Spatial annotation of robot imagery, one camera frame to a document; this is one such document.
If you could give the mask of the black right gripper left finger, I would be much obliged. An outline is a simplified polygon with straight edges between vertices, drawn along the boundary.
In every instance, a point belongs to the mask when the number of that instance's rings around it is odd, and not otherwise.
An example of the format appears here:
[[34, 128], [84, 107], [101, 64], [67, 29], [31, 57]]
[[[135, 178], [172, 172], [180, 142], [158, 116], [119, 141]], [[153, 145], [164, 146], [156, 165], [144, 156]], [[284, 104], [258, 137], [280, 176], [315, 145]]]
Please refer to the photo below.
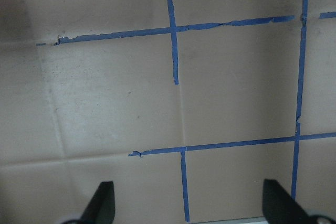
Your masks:
[[113, 181], [101, 182], [82, 213], [80, 222], [111, 224], [115, 214]]

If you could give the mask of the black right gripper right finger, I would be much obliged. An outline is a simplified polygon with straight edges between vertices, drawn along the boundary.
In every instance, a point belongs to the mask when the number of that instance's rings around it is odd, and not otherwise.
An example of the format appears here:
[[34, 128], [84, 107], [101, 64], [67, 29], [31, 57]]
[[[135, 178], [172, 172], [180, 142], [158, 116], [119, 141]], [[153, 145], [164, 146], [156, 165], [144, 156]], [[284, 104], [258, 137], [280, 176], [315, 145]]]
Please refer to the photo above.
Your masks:
[[262, 191], [263, 215], [270, 224], [315, 223], [274, 179], [265, 179]]

